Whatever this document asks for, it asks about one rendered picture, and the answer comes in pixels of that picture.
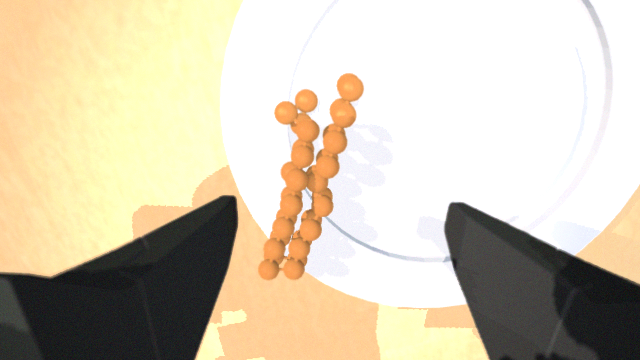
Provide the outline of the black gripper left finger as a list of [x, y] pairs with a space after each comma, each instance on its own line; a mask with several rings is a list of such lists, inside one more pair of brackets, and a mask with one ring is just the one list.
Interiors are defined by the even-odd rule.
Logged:
[[196, 360], [238, 223], [221, 195], [55, 275], [0, 271], [0, 360]]

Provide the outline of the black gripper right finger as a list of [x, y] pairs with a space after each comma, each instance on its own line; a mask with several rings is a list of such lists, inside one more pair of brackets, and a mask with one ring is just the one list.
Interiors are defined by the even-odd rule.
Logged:
[[488, 360], [640, 360], [640, 284], [465, 202], [444, 236]]

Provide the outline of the white round board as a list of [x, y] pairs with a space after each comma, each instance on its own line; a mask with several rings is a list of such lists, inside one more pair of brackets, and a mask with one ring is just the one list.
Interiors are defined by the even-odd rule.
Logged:
[[640, 185], [640, 0], [244, 0], [220, 114], [268, 239], [299, 139], [274, 109], [316, 93], [316, 164], [347, 72], [364, 93], [305, 266], [347, 295], [466, 305], [451, 201], [575, 255]]

